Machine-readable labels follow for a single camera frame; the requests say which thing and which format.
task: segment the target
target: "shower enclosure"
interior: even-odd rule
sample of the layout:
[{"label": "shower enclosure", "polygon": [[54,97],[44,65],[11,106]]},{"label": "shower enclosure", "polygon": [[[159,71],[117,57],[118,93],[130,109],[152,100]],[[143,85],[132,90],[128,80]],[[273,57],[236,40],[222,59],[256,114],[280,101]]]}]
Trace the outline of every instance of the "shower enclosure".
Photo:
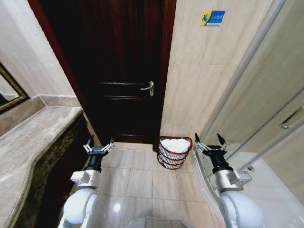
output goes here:
[{"label": "shower enclosure", "polygon": [[[304,227],[303,12],[302,0],[273,2],[200,137],[216,145],[219,133],[230,143],[227,162],[253,177],[244,193],[260,206],[265,228]],[[210,158],[194,153],[216,199]]]}]

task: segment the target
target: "white towel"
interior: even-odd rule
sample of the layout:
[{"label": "white towel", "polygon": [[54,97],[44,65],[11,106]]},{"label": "white towel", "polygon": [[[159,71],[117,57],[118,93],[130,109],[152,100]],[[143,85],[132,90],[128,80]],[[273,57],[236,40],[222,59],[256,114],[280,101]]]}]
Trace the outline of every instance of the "white towel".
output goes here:
[{"label": "white towel", "polygon": [[174,153],[184,153],[190,147],[190,142],[185,139],[164,139],[161,140],[161,144],[168,151]]}]

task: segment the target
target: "mirror frame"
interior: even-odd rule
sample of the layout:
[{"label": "mirror frame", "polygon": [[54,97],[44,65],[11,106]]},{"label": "mirror frame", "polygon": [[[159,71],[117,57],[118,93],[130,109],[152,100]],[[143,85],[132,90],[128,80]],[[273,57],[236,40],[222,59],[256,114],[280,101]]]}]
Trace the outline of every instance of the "mirror frame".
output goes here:
[{"label": "mirror frame", "polygon": [[9,83],[9,85],[17,92],[19,97],[14,98],[8,103],[0,106],[0,114],[15,107],[16,105],[26,101],[29,99],[29,96],[26,92],[21,88],[18,82],[13,78],[13,76],[8,72],[8,70],[3,66],[0,62],[0,74],[4,77],[4,79]]}]

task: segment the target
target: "wicker basket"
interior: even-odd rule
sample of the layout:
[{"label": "wicker basket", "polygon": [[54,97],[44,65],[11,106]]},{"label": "wicker basket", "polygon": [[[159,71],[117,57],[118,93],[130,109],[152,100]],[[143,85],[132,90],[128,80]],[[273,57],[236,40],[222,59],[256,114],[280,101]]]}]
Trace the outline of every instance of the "wicker basket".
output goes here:
[{"label": "wicker basket", "polygon": [[[189,146],[188,150],[184,153],[175,153],[175,152],[167,150],[161,144],[161,140],[164,140],[164,139],[185,139],[190,142],[190,146]],[[158,140],[158,143],[159,143],[159,147],[158,147],[158,151],[157,151],[157,160],[163,167],[165,167],[169,170],[176,170],[176,169],[180,168],[183,165],[189,151],[192,148],[192,139],[188,138],[188,137],[161,136]]]}]

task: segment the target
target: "sticker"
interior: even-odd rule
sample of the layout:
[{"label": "sticker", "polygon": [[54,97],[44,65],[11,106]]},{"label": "sticker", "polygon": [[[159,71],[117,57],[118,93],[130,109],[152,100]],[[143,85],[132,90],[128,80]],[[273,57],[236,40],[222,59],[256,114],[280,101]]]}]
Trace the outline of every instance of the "sticker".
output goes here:
[{"label": "sticker", "polygon": [[220,26],[225,11],[204,10],[200,18],[200,26]]}]

